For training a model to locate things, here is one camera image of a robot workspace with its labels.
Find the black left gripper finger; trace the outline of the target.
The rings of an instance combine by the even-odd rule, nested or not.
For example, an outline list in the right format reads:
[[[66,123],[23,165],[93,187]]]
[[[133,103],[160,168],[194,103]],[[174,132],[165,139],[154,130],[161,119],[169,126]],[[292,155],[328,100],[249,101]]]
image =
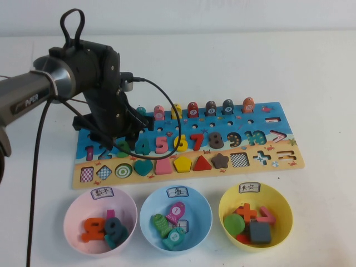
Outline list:
[[[86,114],[75,116],[72,126],[76,131],[89,131],[90,139],[111,139],[111,121],[101,114]]]
[[[143,115],[137,111],[130,113],[131,115],[131,139],[138,139],[140,131],[145,128],[149,131],[154,129],[154,118],[152,116]]]

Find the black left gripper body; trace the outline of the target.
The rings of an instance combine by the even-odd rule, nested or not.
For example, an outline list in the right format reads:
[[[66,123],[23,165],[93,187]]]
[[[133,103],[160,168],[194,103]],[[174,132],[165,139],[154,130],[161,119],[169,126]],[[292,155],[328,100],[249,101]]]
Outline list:
[[[92,88],[83,93],[97,128],[109,137],[134,138],[139,134],[137,112],[130,106],[122,87]]]

